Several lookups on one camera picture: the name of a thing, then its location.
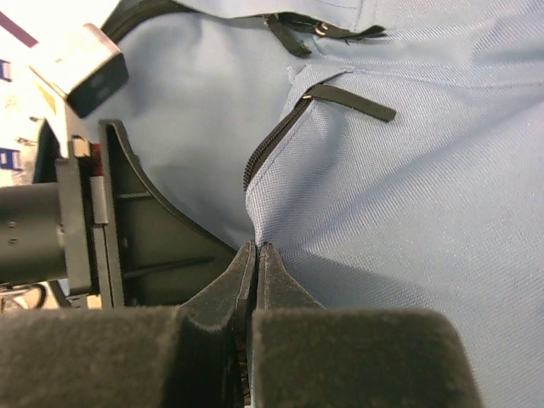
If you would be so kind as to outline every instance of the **zipper teeth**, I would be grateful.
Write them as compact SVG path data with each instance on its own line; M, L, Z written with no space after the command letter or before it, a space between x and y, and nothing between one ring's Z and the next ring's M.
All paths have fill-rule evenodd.
M249 183L252 181L254 175L255 166L257 165L260 156L274 143L274 141L281 136L284 131L289 128L289 125L303 110L305 110L312 99L300 99L300 102L295 106L289 115L287 115L283 121L281 121L274 130L261 142L261 144L255 149L251 157L247 161L246 169L244 170L244 191L247 191Z
M104 33L113 41L118 43L131 30L142 24L144 21L163 14L183 13L193 11L190 8L176 3L173 0L144 0L138 5L123 13L123 18L114 25L105 26Z

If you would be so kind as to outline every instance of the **zipper pull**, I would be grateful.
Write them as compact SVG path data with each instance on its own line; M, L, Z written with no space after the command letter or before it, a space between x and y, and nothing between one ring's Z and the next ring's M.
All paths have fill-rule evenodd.
M302 99L318 99L355 109L382 122L391 122L397 112L354 93L331 85L318 84L308 90Z
M303 42L299 42L283 24L281 24L278 14L269 14L264 16L264 24L272 31L272 34L280 40L289 54L298 58L306 58L312 52L304 46Z
M379 38L385 37L385 28L381 25L373 25L363 32L354 33L349 30L328 25L327 23L319 23L315 26L314 32L320 37L335 38L337 40L362 40L363 38Z

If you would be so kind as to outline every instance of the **white surface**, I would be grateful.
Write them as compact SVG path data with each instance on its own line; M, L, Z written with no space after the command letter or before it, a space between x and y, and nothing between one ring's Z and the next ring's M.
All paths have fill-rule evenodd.
M85 23L102 26L119 0L0 0L0 10L38 41L73 31ZM26 74L28 48L0 28L0 60L10 61L12 82L0 80L0 147L21 152L23 172L0 169L0 187L26 184L31 180L36 140L41 122L29 117L43 117L43 105ZM26 144L18 138L27 139Z

